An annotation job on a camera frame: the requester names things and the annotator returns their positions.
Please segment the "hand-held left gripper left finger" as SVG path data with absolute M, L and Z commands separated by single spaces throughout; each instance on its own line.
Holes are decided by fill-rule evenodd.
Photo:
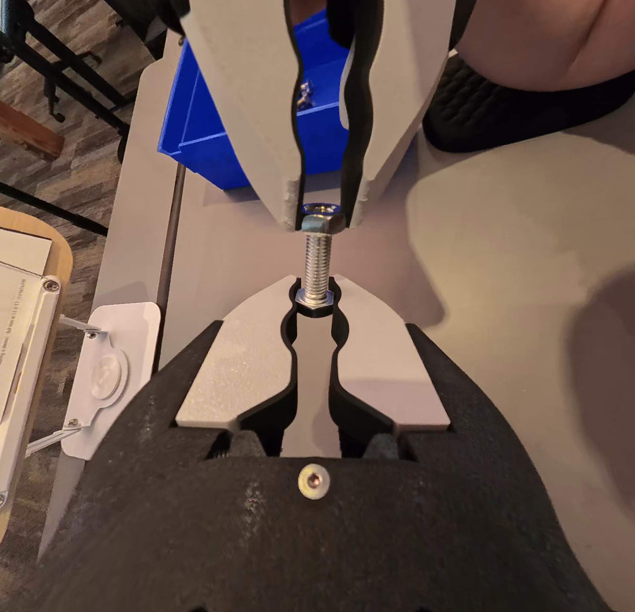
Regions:
M 298 406 L 298 289 L 289 275 L 225 316 L 176 415 L 179 427 L 252 431 L 268 456 L 280 456 Z

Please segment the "instruction sheet on stand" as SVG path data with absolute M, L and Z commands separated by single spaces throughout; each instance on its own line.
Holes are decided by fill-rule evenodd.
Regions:
M 88 461 L 152 375 L 157 304 L 100 306 L 89 322 L 61 314 L 72 272 L 67 241 L 35 217 L 1 208 L 1 539 L 23 460 L 57 442 Z M 83 334 L 63 425 L 29 443 L 59 326 Z

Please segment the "silver hex nut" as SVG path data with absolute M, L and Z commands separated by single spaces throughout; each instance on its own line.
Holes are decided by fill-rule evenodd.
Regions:
M 302 207 L 300 230 L 305 234 L 336 235 L 346 227 L 346 217 L 340 205 L 309 203 Z

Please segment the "person's right forearm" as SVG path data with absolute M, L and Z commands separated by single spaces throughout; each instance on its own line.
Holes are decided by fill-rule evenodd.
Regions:
M 600 84 L 634 70 L 634 0 L 477 0 L 456 51 L 509 88 Z

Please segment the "blue plastic parts bin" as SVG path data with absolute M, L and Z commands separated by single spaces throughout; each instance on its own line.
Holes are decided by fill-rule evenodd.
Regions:
M 325 10 L 296 25 L 294 31 L 303 82 L 310 79 L 314 84 L 315 106 L 297 113 L 306 174 L 338 171 L 348 139 L 340 122 L 339 96 L 349 52 L 330 37 Z M 182 46 L 157 149 L 221 190 L 249 184 L 187 42 Z

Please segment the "black framed easel board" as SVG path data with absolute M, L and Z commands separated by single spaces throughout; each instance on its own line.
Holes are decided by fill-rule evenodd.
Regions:
M 121 105 L 103 95 L 67 59 L 51 51 L 38 36 L 28 32 L 24 45 L 35 64 L 16 53 L 1 63 L 1 101 L 64 137 L 60 157 L 47 161 L 23 148 L 1 142 L 1 183 L 25 194 L 91 219 L 107 227 L 122 164 L 117 150 L 121 135 L 113 125 L 57 86 L 51 103 L 44 94 L 51 84 L 39 71 L 43 61 L 74 81 L 120 123 L 130 123 L 140 72 L 152 59 L 133 30 L 103 0 L 25 0 L 37 23 L 115 89 L 128 103 Z

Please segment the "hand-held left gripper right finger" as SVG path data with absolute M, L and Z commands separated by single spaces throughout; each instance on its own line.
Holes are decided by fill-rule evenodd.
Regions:
M 451 420 L 415 344 L 418 327 L 353 281 L 336 275 L 328 409 L 341 455 L 361 457 L 387 434 L 445 432 Z

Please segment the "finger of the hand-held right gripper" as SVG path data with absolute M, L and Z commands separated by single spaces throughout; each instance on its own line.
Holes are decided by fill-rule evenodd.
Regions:
M 347 227 L 361 225 L 415 136 L 449 53 L 456 0 L 357 0 L 343 92 Z
M 242 171 L 274 220 L 297 230 L 305 165 L 301 61 L 287 0 L 189 0 L 181 25 Z

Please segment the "wooden pillar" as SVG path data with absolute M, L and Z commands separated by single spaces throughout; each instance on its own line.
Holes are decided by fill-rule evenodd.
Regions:
M 47 161 L 60 157 L 65 139 L 19 110 L 1 102 L 1 141 Z

